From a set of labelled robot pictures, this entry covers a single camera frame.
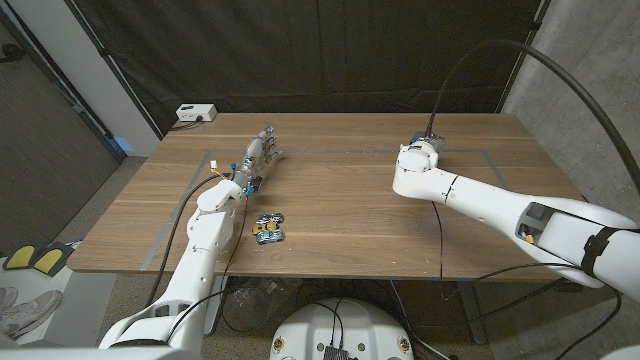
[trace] table top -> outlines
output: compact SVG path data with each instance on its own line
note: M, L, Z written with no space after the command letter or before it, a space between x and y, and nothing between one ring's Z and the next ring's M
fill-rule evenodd
M425 128L427 114L218 114L213 122L170 133L147 159L68 260L81 272L157 272L178 203L210 176L209 161L240 162L249 141L273 125L284 155L248 199L246 223L228 275L433 279L440 276L440 231L431 202L393 192L400 144ZM439 167L515 192L581 199L571 181L512 115L442 114L434 132L447 140ZM183 254L189 200L167 271ZM437 204L442 220L442 275L476 278L533 262L505 236ZM259 214L281 212L281 243L258 245ZM221 274L238 241L216 263ZM494 280L543 281L543 268Z

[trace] electrical outlet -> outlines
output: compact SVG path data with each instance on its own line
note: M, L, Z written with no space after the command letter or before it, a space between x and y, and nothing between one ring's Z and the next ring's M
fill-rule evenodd
M202 121L213 121L217 113L213 104L182 104L176 110L180 121L196 121L198 116L202 116Z

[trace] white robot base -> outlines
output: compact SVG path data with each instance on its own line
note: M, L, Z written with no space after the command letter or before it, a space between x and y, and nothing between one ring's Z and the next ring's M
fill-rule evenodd
M273 336L269 359L413 359L406 331L379 308L347 298L318 303L329 309L309 304L280 325ZM344 336L340 321L330 309L342 319ZM341 342L343 351L337 350Z

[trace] black backdrop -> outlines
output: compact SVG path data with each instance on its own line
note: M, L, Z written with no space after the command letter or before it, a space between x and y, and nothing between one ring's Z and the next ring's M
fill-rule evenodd
M163 133L219 112L428 112L451 66L524 41L539 0L75 0ZM479 52L445 112L494 112L517 54Z

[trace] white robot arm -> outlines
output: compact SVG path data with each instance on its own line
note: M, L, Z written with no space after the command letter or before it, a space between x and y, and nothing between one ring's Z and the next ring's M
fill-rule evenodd
M530 196L437 168L444 139L432 135L401 146L393 190L447 205L507 236L567 279L603 283L640 301L638 225L611 210L577 200Z
M189 306L209 295L216 259L233 234L234 208L257 191L262 170L278 155L276 139L272 127L262 131L249 143L232 176L198 197L198 208L187 223L189 242L167 290L146 309L113 325L100 343L101 349L166 344L200 352L206 306L198 306L179 319Z

